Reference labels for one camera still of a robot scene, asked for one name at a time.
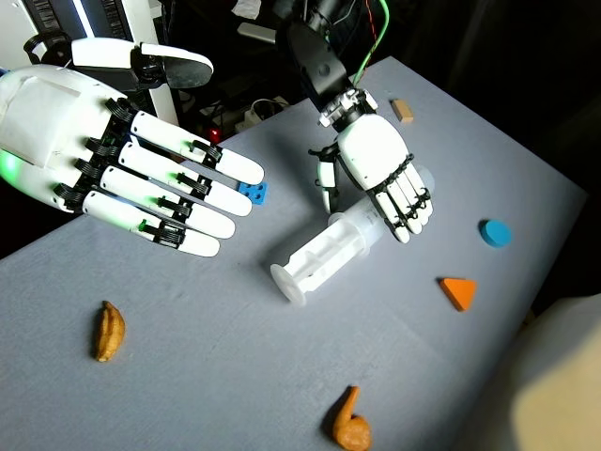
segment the table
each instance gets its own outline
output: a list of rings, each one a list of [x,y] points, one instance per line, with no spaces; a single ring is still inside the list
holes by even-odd
[[[334,137],[308,101],[287,109],[224,144],[263,164],[270,190],[217,257],[80,218],[0,262],[3,449],[333,450],[323,423],[349,384],[373,449],[449,447],[586,194],[394,59],[362,84],[436,179],[423,234],[387,234],[305,308],[287,303],[269,265],[324,228],[307,149]],[[415,121],[400,124],[391,99]],[[360,198],[343,189],[346,205]],[[486,245],[485,218],[512,243]],[[478,282],[470,311],[443,276]],[[128,327],[108,364],[91,357],[103,300]]]

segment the blue round block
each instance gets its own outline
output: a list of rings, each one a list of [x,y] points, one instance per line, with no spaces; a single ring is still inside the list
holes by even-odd
[[[486,221],[480,227],[482,239],[493,247],[503,247],[511,241],[511,230],[501,221]]]

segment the orange triangle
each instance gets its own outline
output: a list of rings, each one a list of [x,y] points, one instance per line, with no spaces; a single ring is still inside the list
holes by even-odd
[[[471,307],[471,300],[476,294],[476,281],[468,279],[442,279],[440,287],[444,294],[460,312],[465,312]]]

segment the white paper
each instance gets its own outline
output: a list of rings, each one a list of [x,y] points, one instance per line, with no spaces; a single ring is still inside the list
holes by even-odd
[[[254,20],[261,10],[261,0],[238,0],[232,12],[244,19]]]

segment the white light strip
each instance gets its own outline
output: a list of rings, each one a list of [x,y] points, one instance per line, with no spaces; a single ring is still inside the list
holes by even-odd
[[[94,30],[92,30],[92,25],[90,25],[90,21],[87,19],[87,14],[85,14],[84,5],[82,5],[82,0],[71,0],[75,9],[77,10],[77,15],[79,16],[79,20],[82,21],[82,25],[84,26],[85,35],[89,38],[94,38]]]

